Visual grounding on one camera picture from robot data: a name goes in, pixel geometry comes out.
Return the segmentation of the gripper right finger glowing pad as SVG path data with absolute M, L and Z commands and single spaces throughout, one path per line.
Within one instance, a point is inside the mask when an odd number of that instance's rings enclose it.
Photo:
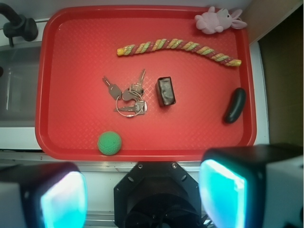
M 217 228 L 301 228 L 304 149 L 292 144 L 211 148 L 199 167 L 199 193 Z

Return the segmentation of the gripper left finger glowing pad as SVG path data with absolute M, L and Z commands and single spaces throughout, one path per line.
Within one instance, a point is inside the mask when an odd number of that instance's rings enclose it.
M 2 228 L 82 228 L 86 215 L 86 179 L 75 164 L 1 168 Z

